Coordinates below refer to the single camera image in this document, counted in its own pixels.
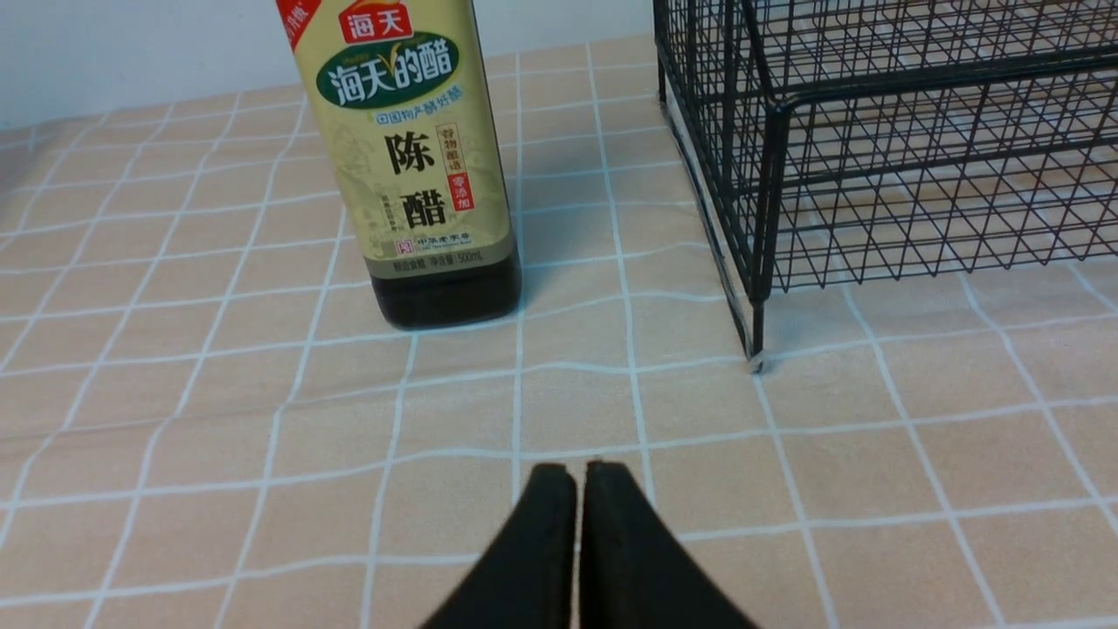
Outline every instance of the plastic bottle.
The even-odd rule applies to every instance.
[[[385,318],[515,309],[520,259],[471,0],[276,0]]]

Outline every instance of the wire mesh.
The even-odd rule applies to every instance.
[[[653,6],[754,352],[774,288],[1118,254],[1118,2]]]
[[[1112,0],[758,0],[775,90],[974,61],[1027,64],[1118,42]]]

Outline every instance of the red logo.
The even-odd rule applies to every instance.
[[[322,0],[276,0],[276,7],[280,9],[280,17],[283,18],[283,28],[287,31],[287,41],[291,42],[292,50],[306,32],[306,25],[310,23],[321,4]]]
[[[474,208],[474,191],[470,188],[470,175],[458,172],[447,177],[451,184],[451,197],[454,199],[455,211],[466,211]]]
[[[347,44],[407,39],[414,34],[408,8],[399,0],[357,0],[338,20]]]

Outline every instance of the bottle base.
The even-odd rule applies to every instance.
[[[477,268],[371,279],[381,314],[400,331],[446,328],[504,317],[517,309],[523,289],[515,254]]]

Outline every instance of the black object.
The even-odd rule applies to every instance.
[[[693,145],[756,371],[775,286],[1118,252],[1118,2],[653,0],[653,12],[661,102]]]
[[[575,482],[541,464],[496,539],[424,629],[570,626]],[[587,466],[582,629],[758,629],[675,541],[622,464]]]
[[[522,290],[515,247],[486,266],[417,277],[372,277],[377,304],[397,328],[426,330],[476,324],[517,308]]]
[[[424,629],[570,627],[577,502],[565,467],[532,468],[504,527]]]

